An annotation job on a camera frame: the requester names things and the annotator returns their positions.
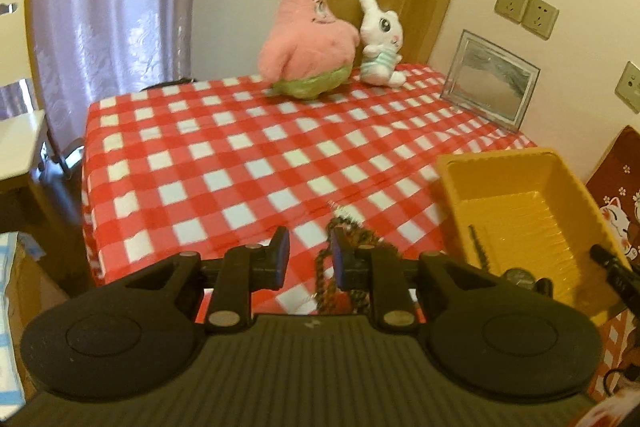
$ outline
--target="pink starfish plush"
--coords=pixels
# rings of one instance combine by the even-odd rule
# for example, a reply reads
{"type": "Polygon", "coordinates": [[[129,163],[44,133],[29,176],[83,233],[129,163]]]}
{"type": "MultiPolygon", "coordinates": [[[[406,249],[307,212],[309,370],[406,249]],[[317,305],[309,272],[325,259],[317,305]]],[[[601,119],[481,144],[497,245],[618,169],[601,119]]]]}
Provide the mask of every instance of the pink starfish plush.
{"type": "Polygon", "coordinates": [[[326,0],[282,0],[258,69],[281,92],[315,98],[349,78],[359,42],[357,29],[326,0]]]}

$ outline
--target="picture frame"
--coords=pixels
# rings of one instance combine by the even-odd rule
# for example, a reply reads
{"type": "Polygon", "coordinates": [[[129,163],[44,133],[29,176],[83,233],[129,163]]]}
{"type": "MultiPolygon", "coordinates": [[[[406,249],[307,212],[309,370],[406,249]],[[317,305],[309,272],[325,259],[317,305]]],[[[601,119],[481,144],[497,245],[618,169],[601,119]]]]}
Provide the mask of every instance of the picture frame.
{"type": "Polygon", "coordinates": [[[440,97],[504,129],[520,129],[540,68],[463,30],[440,97]]]}

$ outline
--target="wall socket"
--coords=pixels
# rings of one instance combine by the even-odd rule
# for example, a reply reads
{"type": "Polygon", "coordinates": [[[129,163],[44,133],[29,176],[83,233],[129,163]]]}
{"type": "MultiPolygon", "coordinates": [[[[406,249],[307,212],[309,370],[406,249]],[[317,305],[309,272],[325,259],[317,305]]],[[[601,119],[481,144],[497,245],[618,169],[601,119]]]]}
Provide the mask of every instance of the wall socket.
{"type": "Polygon", "coordinates": [[[522,25],[543,39],[548,39],[554,29],[559,13],[560,10],[555,6],[551,6],[548,2],[529,0],[522,18],[522,25]]]}
{"type": "Polygon", "coordinates": [[[528,0],[496,0],[495,11],[517,23],[521,22],[528,0]]]}
{"type": "Polygon", "coordinates": [[[625,71],[616,86],[616,95],[634,112],[640,112],[640,70],[632,62],[626,63],[625,71]]]}

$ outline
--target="brown box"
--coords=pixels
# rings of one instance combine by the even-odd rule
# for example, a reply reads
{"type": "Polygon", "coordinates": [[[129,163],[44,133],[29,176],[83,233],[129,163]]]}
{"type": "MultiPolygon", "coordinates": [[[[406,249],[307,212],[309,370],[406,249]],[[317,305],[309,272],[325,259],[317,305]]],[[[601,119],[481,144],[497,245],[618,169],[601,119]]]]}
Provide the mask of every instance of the brown box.
{"type": "Polygon", "coordinates": [[[9,301],[9,328],[14,344],[15,365],[24,388],[24,397],[28,400],[36,390],[20,356],[22,332],[36,315],[66,301],[68,296],[26,254],[20,242],[16,245],[5,296],[9,301]]]}

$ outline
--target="round black pad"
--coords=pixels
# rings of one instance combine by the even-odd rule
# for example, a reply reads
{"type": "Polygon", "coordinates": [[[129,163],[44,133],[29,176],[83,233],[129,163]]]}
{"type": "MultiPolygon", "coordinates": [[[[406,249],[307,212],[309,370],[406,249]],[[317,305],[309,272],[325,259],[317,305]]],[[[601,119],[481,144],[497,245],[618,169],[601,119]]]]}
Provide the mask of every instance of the round black pad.
{"type": "Polygon", "coordinates": [[[456,380],[494,399],[558,399],[582,391],[600,361],[590,320],[536,293],[468,292],[430,326],[429,347],[456,380]]]}
{"type": "Polygon", "coordinates": [[[514,357],[542,355],[558,341],[558,332],[548,320],[515,313],[489,320],[482,336],[494,349],[514,357]]]}
{"type": "Polygon", "coordinates": [[[97,313],[80,319],[66,332],[66,341],[82,355],[113,357],[132,349],[142,334],[129,317],[97,313]]]}
{"type": "Polygon", "coordinates": [[[157,291],[109,287],[34,319],[22,357],[39,387],[77,400],[144,393],[184,370],[196,326],[157,291]]]}

